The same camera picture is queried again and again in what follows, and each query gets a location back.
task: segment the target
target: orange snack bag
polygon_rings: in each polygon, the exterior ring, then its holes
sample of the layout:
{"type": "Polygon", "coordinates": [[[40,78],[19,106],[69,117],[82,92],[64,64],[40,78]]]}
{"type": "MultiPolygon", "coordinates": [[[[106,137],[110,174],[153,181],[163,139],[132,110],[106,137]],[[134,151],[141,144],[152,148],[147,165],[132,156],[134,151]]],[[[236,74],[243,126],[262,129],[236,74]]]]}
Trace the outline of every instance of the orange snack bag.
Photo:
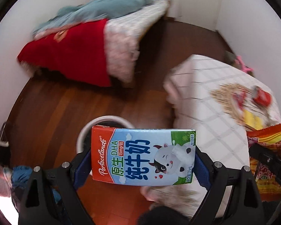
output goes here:
{"type": "MultiPolygon", "coordinates": [[[[258,143],[281,156],[281,124],[262,130],[247,131],[247,139],[249,147],[258,143]]],[[[256,172],[257,164],[258,161],[250,157],[250,167],[253,174],[256,172]]],[[[261,164],[255,176],[262,201],[281,199],[281,186],[275,181],[275,175],[269,171],[266,165],[261,164]]]]}

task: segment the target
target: metal screw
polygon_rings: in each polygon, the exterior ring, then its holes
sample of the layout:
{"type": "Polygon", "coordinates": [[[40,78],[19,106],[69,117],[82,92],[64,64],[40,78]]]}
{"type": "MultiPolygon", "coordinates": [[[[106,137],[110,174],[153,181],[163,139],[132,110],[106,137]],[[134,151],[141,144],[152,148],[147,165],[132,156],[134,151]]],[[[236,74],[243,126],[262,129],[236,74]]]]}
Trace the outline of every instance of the metal screw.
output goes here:
{"type": "Polygon", "coordinates": [[[250,168],[249,166],[244,166],[244,170],[245,170],[246,172],[249,172],[249,171],[251,171],[251,168],[250,168]]]}
{"type": "Polygon", "coordinates": [[[41,169],[41,167],[36,166],[35,168],[33,168],[33,171],[38,172],[41,169]]]}
{"type": "Polygon", "coordinates": [[[220,163],[220,162],[215,162],[214,165],[217,168],[221,168],[223,166],[222,163],[220,163]]]}
{"type": "Polygon", "coordinates": [[[70,165],[69,162],[64,162],[61,166],[62,166],[63,168],[67,168],[69,165],[70,165]]]}

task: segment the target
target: cartoon cow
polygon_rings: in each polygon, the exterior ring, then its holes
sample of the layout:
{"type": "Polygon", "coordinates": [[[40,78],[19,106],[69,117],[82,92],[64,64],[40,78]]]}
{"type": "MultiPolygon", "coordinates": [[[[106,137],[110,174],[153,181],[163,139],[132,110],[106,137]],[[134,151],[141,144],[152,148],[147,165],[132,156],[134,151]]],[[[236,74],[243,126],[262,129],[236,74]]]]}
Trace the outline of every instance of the cartoon cow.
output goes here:
{"type": "Polygon", "coordinates": [[[163,146],[154,145],[158,149],[154,157],[154,162],[149,164],[156,168],[155,173],[173,174],[177,173],[179,177],[186,177],[187,169],[190,164],[191,157],[194,156],[195,146],[190,142],[183,146],[168,145],[163,146]]]}

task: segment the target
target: milk carton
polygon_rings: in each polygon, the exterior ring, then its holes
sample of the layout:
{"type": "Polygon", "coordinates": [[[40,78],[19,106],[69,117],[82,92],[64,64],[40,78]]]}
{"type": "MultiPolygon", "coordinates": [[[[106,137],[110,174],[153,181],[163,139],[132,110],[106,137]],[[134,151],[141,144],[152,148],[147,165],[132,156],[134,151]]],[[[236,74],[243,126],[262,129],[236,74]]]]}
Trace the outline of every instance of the milk carton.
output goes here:
{"type": "Polygon", "coordinates": [[[94,180],[139,186],[192,182],[195,130],[96,125],[91,131],[94,180]]]}

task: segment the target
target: red cloth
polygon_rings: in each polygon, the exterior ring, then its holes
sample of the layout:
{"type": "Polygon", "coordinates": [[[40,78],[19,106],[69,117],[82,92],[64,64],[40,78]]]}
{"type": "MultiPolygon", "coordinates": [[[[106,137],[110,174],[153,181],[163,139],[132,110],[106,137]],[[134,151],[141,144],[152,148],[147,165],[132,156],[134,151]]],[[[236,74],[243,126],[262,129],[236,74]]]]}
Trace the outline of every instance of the red cloth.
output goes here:
{"type": "Polygon", "coordinates": [[[111,86],[106,71],[103,29],[107,19],[83,23],[24,46],[19,62],[57,70],[92,85],[111,86]]]}

